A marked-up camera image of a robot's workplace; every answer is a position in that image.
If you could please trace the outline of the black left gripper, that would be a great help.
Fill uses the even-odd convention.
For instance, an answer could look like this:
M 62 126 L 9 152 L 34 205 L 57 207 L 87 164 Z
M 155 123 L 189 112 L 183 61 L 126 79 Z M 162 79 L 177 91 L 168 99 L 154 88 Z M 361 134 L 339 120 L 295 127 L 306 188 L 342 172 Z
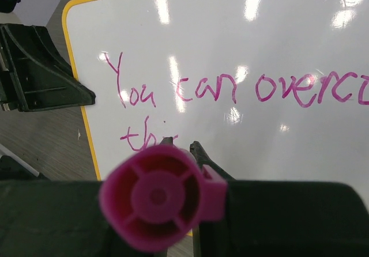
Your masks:
M 47 28 L 1 24 L 1 108 L 20 112 L 93 105 Z

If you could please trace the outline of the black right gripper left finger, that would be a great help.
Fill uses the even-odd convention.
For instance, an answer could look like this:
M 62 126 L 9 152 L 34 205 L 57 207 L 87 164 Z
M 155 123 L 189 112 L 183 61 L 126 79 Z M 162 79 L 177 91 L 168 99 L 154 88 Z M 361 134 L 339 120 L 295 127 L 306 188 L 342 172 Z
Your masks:
M 146 256 L 109 226 L 97 181 L 1 181 L 1 256 Z

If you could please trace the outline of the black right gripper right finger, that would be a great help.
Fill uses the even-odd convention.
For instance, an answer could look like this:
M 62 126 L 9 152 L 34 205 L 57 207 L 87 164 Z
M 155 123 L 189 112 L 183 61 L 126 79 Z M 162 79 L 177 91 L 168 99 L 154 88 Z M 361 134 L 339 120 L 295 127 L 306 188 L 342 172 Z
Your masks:
M 351 186 L 236 180 L 199 142 L 190 153 L 228 183 L 224 218 L 194 231 L 195 256 L 368 255 L 368 210 Z

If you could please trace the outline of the pink-capped whiteboard marker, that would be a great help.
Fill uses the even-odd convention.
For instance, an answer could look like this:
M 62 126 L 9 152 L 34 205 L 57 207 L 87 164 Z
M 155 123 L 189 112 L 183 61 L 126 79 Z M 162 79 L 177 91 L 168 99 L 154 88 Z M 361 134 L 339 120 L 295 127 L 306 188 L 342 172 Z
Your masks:
M 138 251 L 177 243 L 202 221 L 225 214 L 227 182 L 189 152 L 155 145 L 121 163 L 102 183 L 99 204 L 115 232 Z

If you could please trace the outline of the orange-framed whiteboard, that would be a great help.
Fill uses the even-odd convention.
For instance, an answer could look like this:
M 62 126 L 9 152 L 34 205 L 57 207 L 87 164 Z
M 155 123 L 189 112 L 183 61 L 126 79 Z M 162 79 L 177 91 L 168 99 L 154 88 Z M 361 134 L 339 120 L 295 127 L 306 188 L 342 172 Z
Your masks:
M 103 182 L 197 141 L 236 180 L 343 183 L 368 209 L 368 0 L 72 0 L 62 23 Z

